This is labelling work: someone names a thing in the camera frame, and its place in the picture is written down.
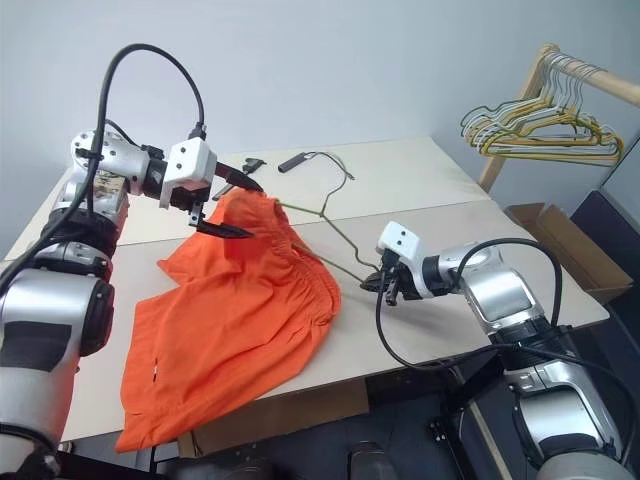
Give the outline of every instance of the orange fabric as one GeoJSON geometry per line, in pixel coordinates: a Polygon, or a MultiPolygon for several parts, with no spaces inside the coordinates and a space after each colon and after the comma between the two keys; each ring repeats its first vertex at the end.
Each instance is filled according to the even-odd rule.
{"type": "Polygon", "coordinates": [[[236,189],[212,221],[255,237],[196,233],[158,262],[180,286],[136,307],[119,452],[170,441],[295,376],[340,309],[338,285],[292,248],[308,247],[274,199],[236,189]]]}

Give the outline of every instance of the wooden rack frame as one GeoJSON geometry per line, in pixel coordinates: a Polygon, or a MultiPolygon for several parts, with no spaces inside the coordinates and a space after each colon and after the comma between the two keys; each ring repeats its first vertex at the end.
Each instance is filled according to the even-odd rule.
{"type": "MultiPolygon", "coordinates": [[[[542,89],[545,79],[541,78],[542,76],[540,73],[544,69],[543,61],[545,55],[551,52],[560,52],[560,48],[555,44],[549,43],[543,45],[538,52],[538,55],[531,67],[531,71],[529,72],[529,76],[527,77],[527,81],[520,92],[520,96],[523,100],[527,98],[534,98],[542,89]]],[[[584,62],[578,59],[573,59],[573,61],[566,63],[562,62],[562,65],[560,65],[560,63],[561,62],[554,63],[551,68],[566,73],[572,77],[579,76],[580,74],[576,74],[576,70],[579,72],[581,67],[585,65],[584,62]]],[[[584,82],[640,108],[640,85],[627,82],[606,70],[594,72],[585,78],[584,82]]],[[[506,158],[504,157],[491,157],[487,160],[487,164],[480,176],[480,180],[478,180],[478,184],[485,192],[489,192],[489,190],[491,190],[491,187],[504,166],[505,160],[506,158]]]]}

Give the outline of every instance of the white wall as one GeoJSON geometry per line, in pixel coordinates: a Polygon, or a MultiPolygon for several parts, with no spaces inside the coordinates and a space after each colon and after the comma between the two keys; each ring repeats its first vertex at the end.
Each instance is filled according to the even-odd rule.
{"type": "MultiPolygon", "coordinates": [[[[107,63],[131,42],[161,46],[187,66],[220,152],[430,134],[475,178],[484,159],[461,141],[459,119],[512,98],[543,43],[640,82],[636,0],[0,5],[0,254],[69,162],[69,140],[94,126],[107,63]]],[[[589,111],[625,139],[640,130],[640,110],[604,95],[588,100],[589,111]]],[[[161,147],[178,141],[193,112],[170,65],[145,53],[123,62],[109,116],[136,139],[161,147]]],[[[603,173],[510,161],[492,194],[503,205],[546,200],[571,211],[603,173]]]]}

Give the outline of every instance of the white table surface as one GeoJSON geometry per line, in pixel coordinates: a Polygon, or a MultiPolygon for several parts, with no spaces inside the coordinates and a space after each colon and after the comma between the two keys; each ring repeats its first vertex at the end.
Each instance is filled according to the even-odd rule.
{"type": "MultiPolygon", "coordinates": [[[[377,261],[374,246],[390,220],[398,221],[420,235],[437,252],[472,240],[500,236],[531,238],[514,225],[491,200],[432,207],[338,221],[341,229],[360,246],[363,258],[377,261]]],[[[355,263],[349,246],[326,224],[300,225],[296,230],[319,255],[365,276],[369,271],[355,263]]],[[[111,283],[116,288],[116,312],[107,346],[82,359],[64,439],[119,430],[124,412],[120,382],[129,348],[136,303],[172,288],[175,284],[156,266],[181,240],[163,240],[126,245],[114,256],[111,283]]],[[[517,268],[530,284],[547,312],[551,311],[553,273],[540,252],[522,246],[504,246],[505,261],[517,268]]],[[[355,280],[331,268],[342,289],[343,305],[333,321],[325,343],[295,378],[266,396],[317,387],[349,378],[397,368],[386,353],[374,324],[375,294],[361,290],[355,280]]],[[[607,312],[584,293],[565,272],[561,323],[587,325],[608,317],[607,312]]],[[[404,302],[383,310],[389,342],[410,361],[421,362],[457,355],[487,344],[471,310],[460,296],[429,301],[404,302]]]]}
{"type": "MultiPolygon", "coordinates": [[[[295,148],[221,156],[240,167],[246,157],[268,162],[254,178],[271,196],[287,203],[319,209],[327,191],[341,180],[329,160],[314,158],[287,174],[277,165],[301,151],[328,150],[344,160],[356,177],[332,199],[330,218],[360,246],[361,255],[377,262],[374,246],[390,220],[405,224],[434,252],[500,236],[530,238],[514,225],[487,194],[427,137],[388,142],[295,148]]],[[[216,183],[212,192],[222,184],[216,183]]],[[[23,235],[7,255],[13,259],[39,234],[59,186],[43,203],[23,235]]],[[[192,233],[185,212],[161,210],[148,198],[131,197],[129,218],[113,258],[111,283],[116,288],[113,330],[100,352],[83,358],[63,439],[120,430],[124,412],[120,383],[129,349],[135,304],[165,292],[175,284],[156,266],[192,233]]],[[[207,212],[215,204],[207,205],[207,212]]],[[[355,263],[349,246],[319,219],[287,211],[291,223],[320,255],[347,266],[361,276],[369,271],[355,263]]],[[[545,309],[551,311],[552,270],[539,252],[525,247],[503,248],[505,260],[530,283],[545,309]]],[[[343,306],[316,356],[297,377],[266,396],[282,394],[369,375],[398,367],[384,351],[374,325],[375,295],[361,290],[343,272],[330,268],[338,280],[343,306]]],[[[448,357],[487,343],[463,298],[447,296],[430,301],[403,302],[384,309],[384,328],[391,344],[408,360],[419,362],[448,357]]],[[[565,272],[561,322],[575,326],[604,320],[608,315],[565,272]]]]}
{"type": "MultiPolygon", "coordinates": [[[[329,159],[316,157],[283,174],[277,166],[308,151],[330,151],[340,156],[356,180],[348,181],[329,202],[327,215],[331,219],[352,218],[377,213],[451,205],[486,200],[488,195],[429,137],[408,138],[386,142],[300,147],[288,150],[248,152],[220,155],[219,160],[240,168],[247,157],[267,162],[252,177],[272,197],[301,207],[319,210],[326,194],[342,181],[342,172],[329,159]]],[[[27,225],[6,260],[15,259],[35,240],[46,223],[57,193],[68,178],[67,172],[52,190],[38,212],[27,225]]],[[[217,178],[212,196],[224,186],[217,178]]],[[[186,238],[193,233],[187,213],[158,208],[157,200],[146,197],[129,198],[131,206],[119,245],[186,238]]],[[[207,214],[215,202],[205,205],[207,214]]],[[[292,225],[319,222],[319,217],[307,213],[289,212],[292,225]]]]}

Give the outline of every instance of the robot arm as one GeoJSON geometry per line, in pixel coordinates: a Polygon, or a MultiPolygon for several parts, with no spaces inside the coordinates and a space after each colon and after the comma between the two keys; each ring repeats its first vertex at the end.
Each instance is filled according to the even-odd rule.
{"type": "MultiPolygon", "coordinates": [[[[74,170],[62,188],[49,224],[63,215],[87,177],[78,153],[93,132],[72,140],[74,170]]],[[[93,184],[93,214],[86,200],[48,246],[0,297],[0,473],[16,471],[34,451],[55,452],[66,423],[80,357],[102,348],[109,337],[114,288],[111,257],[129,207],[128,195],[146,195],[186,210],[197,231],[224,238],[251,236],[231,225],[204,220],[214,175],[261,191],[244,173],[217,161],[198,137],[174,145],[167,160],[150,146],[137,147],[106,132],[93,184]]]]}
{"type": "MultiPolygon", "coordinates": [[[[430,255],[417,235],[390,222],[377,245],[390,277],[382,286],[386,303],[395,305],[398,293],[406,300],[462,294],[491,343],[516,343],[577,357],[569,340],[547,321],[524,279],[503,262],[497,247],[474,254],[458,283],[458,267],[474,246],[430,255]]],[[[379,279],[374,274],[363,288],[379,288],[379,279]]],[[[597,458],[595,464],[606,472],[590,478],[632,478],[618,463],[623,454],[620,435],[584,367],[519,351],[500,356],[516,396],[515,426],[525,455],[540,469],[539,478],[557,478],[547,476],[552,471],[556,475],[557,468],[567,475],[561,478],[574,478],[571,475],[585,465],[579,456],[587,453],[588,462],[597,458]]]]}

